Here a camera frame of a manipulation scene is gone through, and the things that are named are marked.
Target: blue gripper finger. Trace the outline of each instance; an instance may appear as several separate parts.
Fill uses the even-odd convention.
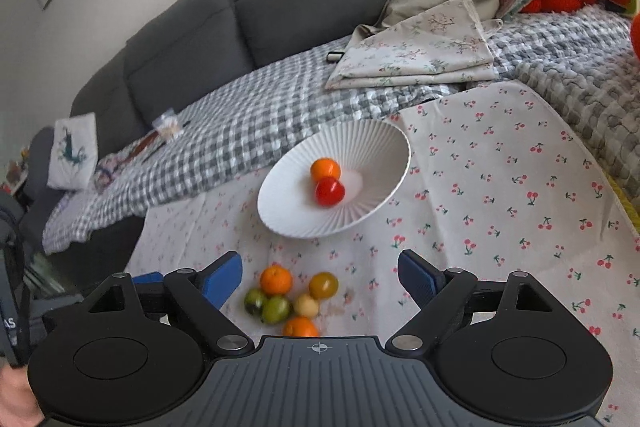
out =
[[[226,256],[228,260],[202,282],[202,294],[217,309],[222,308],[242,280],[242,258],[235,252],[223,257]]]
[[[398,256],[398,279],[420,308],[424,308],[446,284],[444,273],[413,250]]]

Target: gingham blanket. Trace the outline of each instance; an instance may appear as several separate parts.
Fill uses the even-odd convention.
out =
[[[571,126],[598,163],[640,209],[640,60],[629,21],[596,8],[558,26],[580,32],[581,48],[526,59],[513,76],[532,87]]]
[[[92,230],[272,165],[323,124],[384,118],[460,90],[450,84],[324,90],[335,68],[326,54],[347,42],[338,39],[274,62],[185,108],[179,118],[190,124],[179,139],[151,157],[152,151],[138,156],[102,194],[90,184],[63,197],[44,230],[45,252],[63,251],[72,241],[87,241]],[[133,147],[118,155],[126,157]]]
[[[334,68],[326,53],[347,42],[339,39],[270,64],[190,105],[180,118],[191,124],[178,141],[146,162],[145,155],[137,158],[102,195],[89,189],[63,198],[45,228],[45,251],[65,250],[71,241],[86,241],[92,230],[272,165],[322,124],[383,118],[465,87],[326,91],[322,86]],[[597,7],[573,15],[520,14],[489,46],[500,79],[520,79],[537,90],[635,200],[640,97],[634,79],[640,62],[630,51],[628,21]]]

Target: clear plastic bag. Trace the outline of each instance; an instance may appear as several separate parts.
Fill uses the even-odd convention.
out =
[[[165,142],[170,142],[184,132],[172,108],[158,116],[158,118],[153,121],[153,126]]]

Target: white tablecloth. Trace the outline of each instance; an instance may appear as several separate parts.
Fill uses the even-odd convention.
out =
[[[149,211],[129,271],[200,269],[238,251],[244,276],[223,312],[255,341],[279,333],[242,309],[261,270],[271,263],[290,269],[294,296],[316,272],[331,271],[340,289],[322,303],[321,333],[378,335],[384,343],[418,310],[396,275],[403,248],[480,279],[525,270],[613,359],[614,381],[598,418],[637,425],[640,239],[580,140],[517,82],[478,87],[390,120],[411,142],[410,172],[388,204],[354,229],[314,241],[270,232],[256,209],[263,169]]]

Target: ribbed white bowl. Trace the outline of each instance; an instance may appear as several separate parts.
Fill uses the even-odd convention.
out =
[[[340,164],[346,195],[335,206],[316,203],[309,174],[318,158]],[[385,204],[409,169],[411,147],[404,133],[378,120],[337,124],[299,143],[271,169],[258,194],[260,219],[286,237],[312,239],[341,232]]]

